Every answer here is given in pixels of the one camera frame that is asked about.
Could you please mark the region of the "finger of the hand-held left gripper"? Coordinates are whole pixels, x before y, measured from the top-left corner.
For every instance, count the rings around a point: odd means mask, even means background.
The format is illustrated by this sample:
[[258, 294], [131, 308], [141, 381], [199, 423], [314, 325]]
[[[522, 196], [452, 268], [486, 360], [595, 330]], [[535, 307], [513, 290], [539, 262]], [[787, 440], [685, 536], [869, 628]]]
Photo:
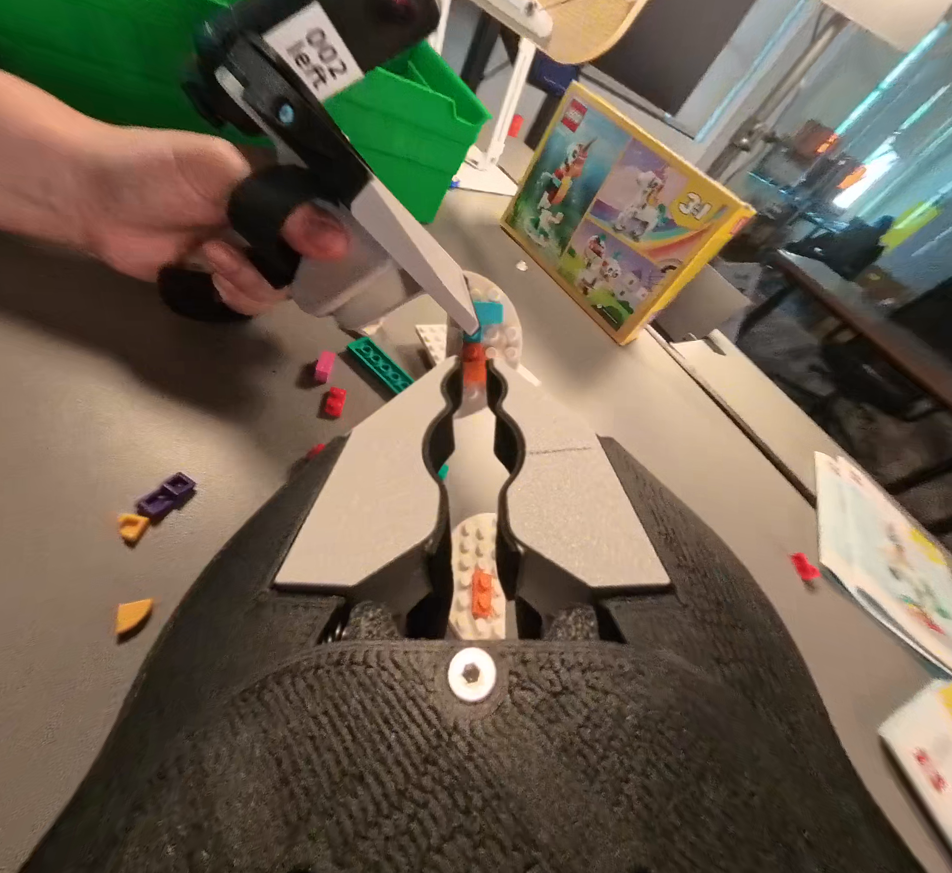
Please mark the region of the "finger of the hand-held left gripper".
[[467, 334], [479, 330], [463, 270], [376, 177], [351, 200], [357, 224]]

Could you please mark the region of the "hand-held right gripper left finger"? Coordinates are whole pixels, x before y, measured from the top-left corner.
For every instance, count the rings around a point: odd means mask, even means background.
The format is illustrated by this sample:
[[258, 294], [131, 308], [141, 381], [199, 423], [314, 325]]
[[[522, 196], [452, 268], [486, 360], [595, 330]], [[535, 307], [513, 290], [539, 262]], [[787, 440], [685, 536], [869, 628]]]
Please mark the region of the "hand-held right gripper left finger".
[[282, 594], [385, 605], [411, 638], [445, 638], [456, 361], [448, 358], [351, 430], [273, 580]]

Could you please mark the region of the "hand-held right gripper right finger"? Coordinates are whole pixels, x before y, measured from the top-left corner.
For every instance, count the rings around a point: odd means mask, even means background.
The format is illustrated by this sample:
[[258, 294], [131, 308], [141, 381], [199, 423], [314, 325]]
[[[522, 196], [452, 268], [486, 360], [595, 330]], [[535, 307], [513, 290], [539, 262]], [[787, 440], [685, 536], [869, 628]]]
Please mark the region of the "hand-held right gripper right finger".
[[541, 638], [565, 610], [673, 584], [596, 431], [504, 363], [487, 365], [493, 452], [506, 470], [496, 560], [511, 638]]

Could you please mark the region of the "yellow toy brick set box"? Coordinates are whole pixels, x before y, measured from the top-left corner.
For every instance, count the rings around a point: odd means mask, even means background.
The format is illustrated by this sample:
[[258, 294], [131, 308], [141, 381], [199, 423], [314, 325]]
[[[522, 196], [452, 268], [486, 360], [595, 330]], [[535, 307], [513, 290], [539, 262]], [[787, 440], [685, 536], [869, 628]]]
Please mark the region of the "yellow toy brick set box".
[[755, 214], [572, 81], [501, 226], [614, 343], [625, 345]]

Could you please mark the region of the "person's left hand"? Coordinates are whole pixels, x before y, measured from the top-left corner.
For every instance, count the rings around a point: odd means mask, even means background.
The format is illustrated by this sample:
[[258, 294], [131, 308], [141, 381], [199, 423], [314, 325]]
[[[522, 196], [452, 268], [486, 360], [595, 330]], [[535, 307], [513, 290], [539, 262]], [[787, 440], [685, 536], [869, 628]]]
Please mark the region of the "person's left hand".
[[244, 316], [288, 298], [232, 245], [229, 200], [266, 168], [262, 157], [207, 135], [109, 125], [41, 97], [55, 209], [41, 240], [143, 281], [200, 259], [225, 304]]

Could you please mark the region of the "white wedge toy plate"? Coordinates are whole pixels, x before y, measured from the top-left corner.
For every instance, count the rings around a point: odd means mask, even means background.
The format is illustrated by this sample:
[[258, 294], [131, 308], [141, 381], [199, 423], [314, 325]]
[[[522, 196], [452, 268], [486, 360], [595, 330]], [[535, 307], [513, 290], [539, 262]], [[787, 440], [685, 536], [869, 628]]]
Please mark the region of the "white wedge toy plate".
[[417, 323], [414, 330], [429, 367], [436, 367], [453, 354], [448, 349], [448, 327], [444, 322]]

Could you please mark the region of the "green long toy plate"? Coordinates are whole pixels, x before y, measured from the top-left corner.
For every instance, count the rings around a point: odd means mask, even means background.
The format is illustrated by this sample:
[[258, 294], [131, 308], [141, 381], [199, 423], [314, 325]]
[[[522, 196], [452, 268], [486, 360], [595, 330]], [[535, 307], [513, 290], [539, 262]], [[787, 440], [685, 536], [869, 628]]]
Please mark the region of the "green long toy plate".
[[390, 393], [399, 395], [414, 383], [411, 375], [369, 336], [351, 341], [349, 354]]

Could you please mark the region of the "purple toy plate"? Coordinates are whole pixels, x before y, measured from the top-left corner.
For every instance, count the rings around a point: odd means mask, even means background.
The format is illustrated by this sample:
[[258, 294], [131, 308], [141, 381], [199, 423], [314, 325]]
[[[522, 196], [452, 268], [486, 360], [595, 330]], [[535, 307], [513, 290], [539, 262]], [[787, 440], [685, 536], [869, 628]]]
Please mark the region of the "purple toy plate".
[[195, 494], [197, 484], [187, 474], [176, 472], [155, 489], [137, 499], [135, 512], [150, 522], [161, 522], [180, 509]]

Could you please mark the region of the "grey chair back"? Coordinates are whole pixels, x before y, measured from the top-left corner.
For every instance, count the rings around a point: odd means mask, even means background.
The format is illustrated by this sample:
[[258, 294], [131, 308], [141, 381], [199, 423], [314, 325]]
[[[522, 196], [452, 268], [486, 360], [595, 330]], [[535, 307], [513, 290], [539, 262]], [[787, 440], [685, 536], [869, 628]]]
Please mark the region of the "grey chair back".
[[686, 343], [707, 337], [750, 306], [748, 296], [707, 264], [650, 325], [670, 343]]

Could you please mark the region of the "large black screen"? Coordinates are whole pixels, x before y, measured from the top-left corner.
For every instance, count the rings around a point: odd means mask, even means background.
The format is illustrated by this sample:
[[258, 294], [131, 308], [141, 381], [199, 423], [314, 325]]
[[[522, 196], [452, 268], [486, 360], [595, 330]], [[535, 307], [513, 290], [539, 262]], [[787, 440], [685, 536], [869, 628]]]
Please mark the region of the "large black screen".
[[648, 0], [622, 39], [590, 67], [674, 115], [757, 0]]

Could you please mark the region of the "dark wooden table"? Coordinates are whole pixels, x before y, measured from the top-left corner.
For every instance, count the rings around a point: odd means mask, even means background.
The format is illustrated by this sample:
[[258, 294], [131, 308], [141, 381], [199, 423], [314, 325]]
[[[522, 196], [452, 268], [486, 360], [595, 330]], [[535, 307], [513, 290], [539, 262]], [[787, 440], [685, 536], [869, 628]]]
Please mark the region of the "dark wooden table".
[[887, 363], [940, 407], [951, 409], [950, 362], [870, 304], [860, 288], [818, 260], [783, 250], [772, 252], [768, 263], [789, 284], [875, 348]]

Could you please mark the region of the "black office chair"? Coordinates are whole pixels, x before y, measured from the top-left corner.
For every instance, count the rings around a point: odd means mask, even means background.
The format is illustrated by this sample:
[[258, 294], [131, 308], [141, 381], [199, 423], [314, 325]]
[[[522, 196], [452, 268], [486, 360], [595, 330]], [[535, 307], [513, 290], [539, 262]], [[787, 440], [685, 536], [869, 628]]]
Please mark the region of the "black office chair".
[[787, 253], [817, 260], [841, 278], [853, 281], [885, 253], [883, 237], [895, 219], [884, 215], [872, 222], [853, 219], [840, 231], [815, 231], [791, 242]]

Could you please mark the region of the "black tripod pole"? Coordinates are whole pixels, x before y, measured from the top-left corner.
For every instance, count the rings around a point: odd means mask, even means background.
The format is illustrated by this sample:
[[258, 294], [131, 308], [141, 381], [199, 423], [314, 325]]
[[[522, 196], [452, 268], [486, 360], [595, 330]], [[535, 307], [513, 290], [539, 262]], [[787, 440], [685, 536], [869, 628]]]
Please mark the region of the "black tripod pole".
[[727, 181], [741, 167], [743, 161], [753, 159], [754, 152], [775, 138], [775, 124], [784, 106], [802, 89], [808, 74], [827, 54], [849, 26], [850, 20], [840, 12], [830, 12], [823, 26], [815, 26], [815, 33], [798, 57], [770, 89], [761, 104], [738, 127], [731, 139], [708, 166], [708, 175], [720, 182]]

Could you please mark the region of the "metal shelf rack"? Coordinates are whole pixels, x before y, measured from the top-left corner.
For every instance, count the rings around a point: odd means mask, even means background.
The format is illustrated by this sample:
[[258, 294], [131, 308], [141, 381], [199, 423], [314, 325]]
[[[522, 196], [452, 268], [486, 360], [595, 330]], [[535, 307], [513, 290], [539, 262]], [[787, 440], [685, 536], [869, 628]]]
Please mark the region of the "metal shelf rack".
[[769, 136], [744, 184], [755, 210], [773, 219], [838, 219], [843, 215], [838, 200], [862, 181], [866, 170], [832, 128], [808, 120], [794, 133]]

